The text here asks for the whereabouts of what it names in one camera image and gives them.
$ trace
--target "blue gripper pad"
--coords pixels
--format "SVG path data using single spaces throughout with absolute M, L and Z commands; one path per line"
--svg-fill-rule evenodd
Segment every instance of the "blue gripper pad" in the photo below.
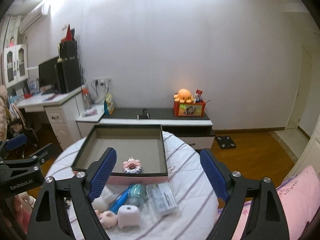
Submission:
M 217 197 L 221 198 L 224 202 L 228 202 L 230 195 L 227 192 L 226 179 L 221 174 L 216 164 L 213 162 L 212 159 L 215 159 L 215 157 L 213 157 L 213 155 L 212 157 L 210 157 L 209 154 L 212 155 L 210 150 L 202 150 L 200 152 L 200 163 Z
M 90 187 L 90 193 L 88 197 L 93 201 L 94 199 L 100 197 L 101 192 L 109 179 L 109 176 L 116 165 L 117 161 L 117 154 L 116 150 L 111 148 L 108 148 L 103 155 L 106 154 L 106 152 L 109 151 L 109 154 L 105 158 L 105 160 L 102 162 L 101 166 L 99 167 L 98 171 L 94 175 L 93 179 L 91 180 L 91 187 Z
M 27 142 L 27 137 L 25 136 L 25 134 L 21 134 L 7 141 L 5 144 L 5 149 L 7 151 L 11 151 L 18 148 L 21 145 L 24 145 L 26 142 Z

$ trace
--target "pink jacket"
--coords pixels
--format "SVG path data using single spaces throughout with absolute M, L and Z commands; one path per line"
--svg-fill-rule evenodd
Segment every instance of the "pink jacket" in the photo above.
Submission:
M 0 86 L 0 140 L 7 139 L 7 114 L 5 111 L 8 100 L 7 89 L 4 85 Z

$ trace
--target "pink pillow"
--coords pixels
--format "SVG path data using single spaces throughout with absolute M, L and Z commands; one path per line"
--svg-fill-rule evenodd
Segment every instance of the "pink pillow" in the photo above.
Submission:
M 320 206 L 320 181 L 313 167 L 307 166 L 300 174 L 284 181 L 277 192 L 287 219 L 290 240 L 297 240 Z M 244 204 L 232 240 L 241 239 L 250 206 L 251 201 Z

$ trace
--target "wall socket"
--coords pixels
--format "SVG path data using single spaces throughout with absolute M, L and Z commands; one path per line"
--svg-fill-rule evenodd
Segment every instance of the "wall socket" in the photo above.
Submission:
M 98 80 L 98 84 L 101 86 L 107 86 L 108 83 L 110 85 L 112 77 L 95 78 L 94 80 Z

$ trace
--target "clear plastic box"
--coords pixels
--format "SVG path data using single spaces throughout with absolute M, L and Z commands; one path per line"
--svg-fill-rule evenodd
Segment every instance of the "clear plastic box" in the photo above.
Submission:
M 149 184 L 146 186 L 148 198 L 156 217 L 179 212 L 168 182 Z

